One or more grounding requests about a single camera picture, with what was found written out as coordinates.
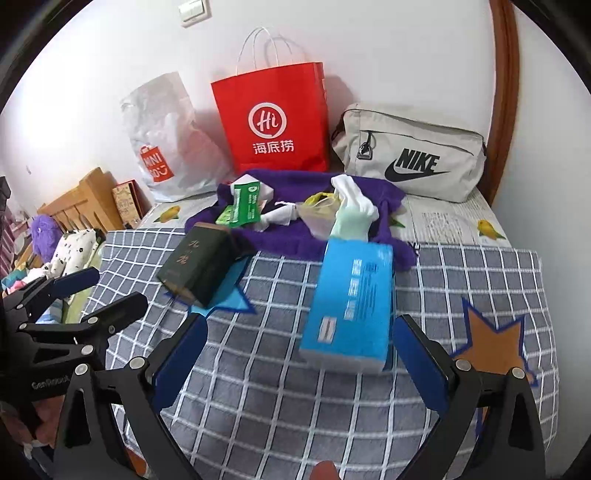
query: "green packet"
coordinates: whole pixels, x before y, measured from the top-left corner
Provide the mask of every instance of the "green packet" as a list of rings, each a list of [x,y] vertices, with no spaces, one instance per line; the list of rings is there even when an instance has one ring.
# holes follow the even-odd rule
[[[231,228],[261,220],[258,196],[261,182],[253,181],[242,185],[234,185],[234,205],[228,205],[217,218],[218,225]]]

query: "light switch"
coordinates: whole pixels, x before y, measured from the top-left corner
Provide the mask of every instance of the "light switch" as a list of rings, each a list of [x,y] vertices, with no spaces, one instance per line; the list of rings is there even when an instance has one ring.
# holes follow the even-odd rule
[[[179,5],[178,11],[181,15],[181,25],[184,27],[209,18],[206,0],[190,0]]]

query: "nike logo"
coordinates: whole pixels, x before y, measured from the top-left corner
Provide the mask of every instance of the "nike logo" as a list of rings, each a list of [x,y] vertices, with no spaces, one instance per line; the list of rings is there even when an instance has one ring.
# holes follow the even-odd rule
[[[447,171],[433,171],[433,167],[437,165],[437,161],[440,158],[441,157],[437,155],[405,148],[400,154],[400,158],[394,160],[388,168],[386,168],[384,177],[386,180],[396,183],[399,181],[422,179],[433,177],[434,175],[441,175],[442,173],[449,173]],[[401,173],[394,169],[395,166],[414,170],[415,173]]]

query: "gray bedsheet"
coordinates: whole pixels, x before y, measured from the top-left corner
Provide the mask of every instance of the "gray bedsheet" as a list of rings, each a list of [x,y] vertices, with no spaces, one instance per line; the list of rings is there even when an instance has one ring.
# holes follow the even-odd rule
[[[84,314],[132,291],[150,306],[111,339],[108,368],[148,355],[182,322],[186,309],[176,303],[155,326],[168,303],[155,272],[182,236],[166,228],[109,233]],[[319,270],[316,262],[259,252],[242,281],[257,313],[210,316],[207,345],[175,405],[162,412],[204,480],[307,479],[326,459],[345,480],[394,479],[435,423],[395,356],[381,375],[319,371],[299,357]],[[497,325],[525,314],[524,356],[538,378],[533,392],[547,447],[557,428],[558,370],[536,253],[423,245],[417,267],[397,273],[395,288],[397,314],[412,315],[449,352],[467,342],[462,297]],[[123,409],[115,408],[125,443],[139,452]],[[461,473],[475,428],[473,421],[448,478]]]

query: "purple towel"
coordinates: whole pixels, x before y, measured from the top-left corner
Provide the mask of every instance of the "purple towel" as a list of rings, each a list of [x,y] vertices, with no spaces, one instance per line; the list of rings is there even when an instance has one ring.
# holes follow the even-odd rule
[[[330,179],[336,173],[317,173],[311,171],[278,171],[249,170],[246,173],[269,185],[275,190],[273,199],[267,204],[264,212],[275,209],[275,202],[303,202],[318,192],[333,190]],[[397,270],[408,270],[416,263],[414,249],[397,238],[393,238],[389,228],[389,217],[400,207],[404,192],[391,183],[380,179],[353,177],[361,192],[372,201],[379,210],[379,219],[369,229],[369,239],[379,244],[392,245]],[[217,217],[227,205],[233,203],[229,185],[217,187],[217,202],[197,215],[192,216],[185,224],[185,232],[197,222],[215,223]],[[232,230],[239,247],[254,248],[301,260],[322,261],[326,242],[312,236],[306,224],[295,220],[289,225],[270,225],[264,232],[255,232],[248,228]]]

